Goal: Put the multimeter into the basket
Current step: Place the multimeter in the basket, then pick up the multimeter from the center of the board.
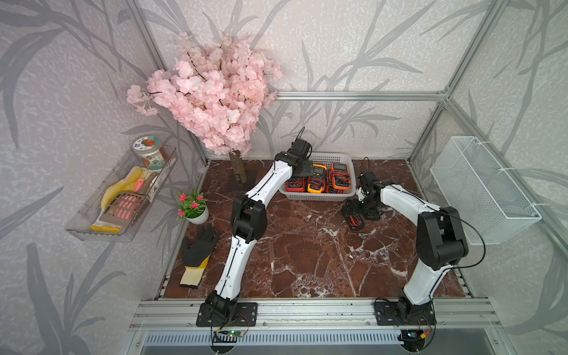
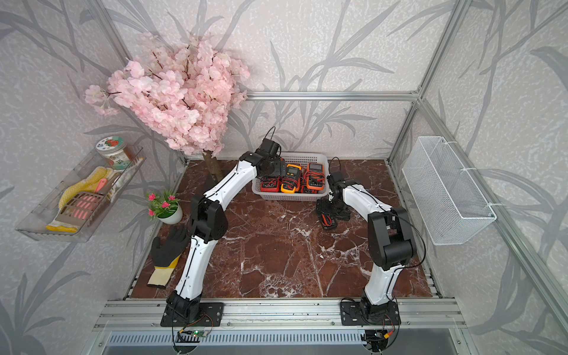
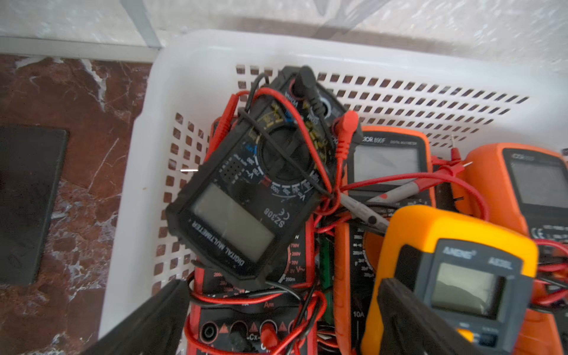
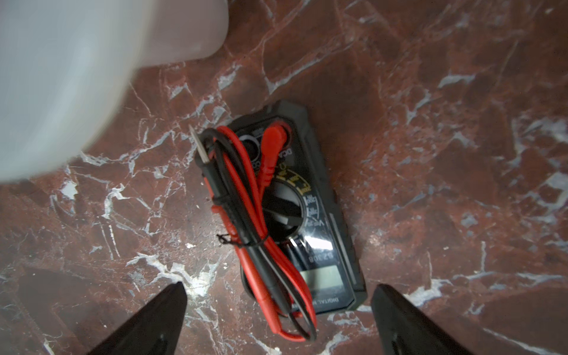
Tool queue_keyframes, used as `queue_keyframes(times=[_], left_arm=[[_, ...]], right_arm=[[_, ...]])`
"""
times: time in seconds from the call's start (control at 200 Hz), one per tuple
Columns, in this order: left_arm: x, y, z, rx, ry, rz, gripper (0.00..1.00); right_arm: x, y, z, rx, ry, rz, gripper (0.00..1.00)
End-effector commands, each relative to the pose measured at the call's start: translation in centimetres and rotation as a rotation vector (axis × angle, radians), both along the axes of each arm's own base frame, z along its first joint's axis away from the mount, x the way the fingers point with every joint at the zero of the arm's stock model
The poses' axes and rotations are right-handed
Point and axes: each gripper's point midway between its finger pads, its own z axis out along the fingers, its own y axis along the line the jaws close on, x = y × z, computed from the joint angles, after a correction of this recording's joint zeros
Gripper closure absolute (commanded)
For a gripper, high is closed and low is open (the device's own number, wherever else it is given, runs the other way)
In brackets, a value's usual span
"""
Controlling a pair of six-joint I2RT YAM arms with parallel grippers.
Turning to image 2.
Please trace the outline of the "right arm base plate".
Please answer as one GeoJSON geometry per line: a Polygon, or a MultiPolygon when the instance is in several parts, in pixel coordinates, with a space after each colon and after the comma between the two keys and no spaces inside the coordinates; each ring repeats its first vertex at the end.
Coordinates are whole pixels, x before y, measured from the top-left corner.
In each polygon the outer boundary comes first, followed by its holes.
{"type": "Polygon", "coordinates": [[[343,298],[340,300],[342,325],[400,325],[399,307],[393,300],[381,305],[372,305],[364,297],[361,300],[343,298]]]}

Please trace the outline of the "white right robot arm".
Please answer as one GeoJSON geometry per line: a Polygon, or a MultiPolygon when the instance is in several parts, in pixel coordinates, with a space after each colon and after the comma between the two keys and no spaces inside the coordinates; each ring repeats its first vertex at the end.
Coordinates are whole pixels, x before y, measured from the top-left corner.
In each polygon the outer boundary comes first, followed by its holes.
{"type": "Polygon", "coordinates": [[[417,245],[408,213],[395,209],[375,198],[354,179],[340,171],[332,172],[327,181],[330,193],[316,204],[316,214],[326,230],[335,229],[340,220],[349,220],[351,211],[367,222],[368,248],[374,266],[362,300],[359,302],[366,317],[376,315],[393,303],[393,287],[399,273],[411,268],[417,245]]]}

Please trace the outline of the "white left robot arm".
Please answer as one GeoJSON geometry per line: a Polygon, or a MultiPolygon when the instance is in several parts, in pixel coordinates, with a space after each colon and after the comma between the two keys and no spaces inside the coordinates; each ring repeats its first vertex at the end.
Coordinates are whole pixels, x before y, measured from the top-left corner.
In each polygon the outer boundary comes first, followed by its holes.
{"type": "Polygon", "coordinates": [[[245,152],[235,167],[213,188],[192,198],[188,232],[190,251],[181,278],[167,299],[174,313],[195,322],[200,312],[204,276],[218,241],[226,234],[229,222],[226,209],[233,198],[256,178],[279,177],[284,171],[281,146],[265,138],[255,152],[245,152]]]}

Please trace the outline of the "orange multimeter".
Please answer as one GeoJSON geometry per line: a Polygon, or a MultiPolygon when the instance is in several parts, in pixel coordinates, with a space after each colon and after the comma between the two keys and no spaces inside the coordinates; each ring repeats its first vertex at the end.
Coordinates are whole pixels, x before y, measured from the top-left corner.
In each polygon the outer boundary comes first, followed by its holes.
{"type": "Polygon", "coordinates": [[[325,188],[325,172],[322,164],[309,163],[303,177],[307,190],[318,193],[325,188]]]}

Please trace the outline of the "slim black multimeter with probes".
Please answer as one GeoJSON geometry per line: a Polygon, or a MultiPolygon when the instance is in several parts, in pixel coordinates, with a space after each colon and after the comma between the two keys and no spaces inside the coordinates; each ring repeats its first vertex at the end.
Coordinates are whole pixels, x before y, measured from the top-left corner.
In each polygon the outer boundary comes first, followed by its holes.
{"type": "Polygon", "coordinates": [[[332,215],[324,212],[318,212],[317,214],[318,220],[324,230],[333,230],[337,228],[337,221],[332,215]]]}

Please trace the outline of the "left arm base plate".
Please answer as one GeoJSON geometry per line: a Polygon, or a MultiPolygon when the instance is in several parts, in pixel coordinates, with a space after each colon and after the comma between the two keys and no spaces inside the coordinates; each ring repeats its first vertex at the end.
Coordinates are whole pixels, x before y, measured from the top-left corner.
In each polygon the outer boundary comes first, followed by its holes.
{"type": "Polygon", "coordinates": [[[221,324],[223,303],[167,304],[161,319],[161,327],[204,326],[215,328],[221,324]]]}

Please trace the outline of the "yellow Aneng multimeter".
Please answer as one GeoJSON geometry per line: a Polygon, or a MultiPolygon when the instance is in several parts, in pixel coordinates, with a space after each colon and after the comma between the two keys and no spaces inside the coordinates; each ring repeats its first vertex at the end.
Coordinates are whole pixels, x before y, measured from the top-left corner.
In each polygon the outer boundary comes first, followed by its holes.
{"type": "Polygon", "coordinates": [[[286,194],[294,194],[300,191],[301,178],[302,178],[301,166],[295,164],[288,164],[285,169],[285,175],[281,180],[281,192],[286,194]]]}

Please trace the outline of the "large red Aneng multimeter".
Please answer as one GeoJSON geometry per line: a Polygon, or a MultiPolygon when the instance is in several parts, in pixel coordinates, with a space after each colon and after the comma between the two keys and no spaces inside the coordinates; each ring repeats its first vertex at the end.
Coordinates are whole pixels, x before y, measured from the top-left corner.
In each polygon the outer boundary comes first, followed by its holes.
{"type": "Polygon", "coordinates": [[[281,178],[280,177],[263,177],[260,179],[260,191],[268,193],[281,192],[281,178]]]}

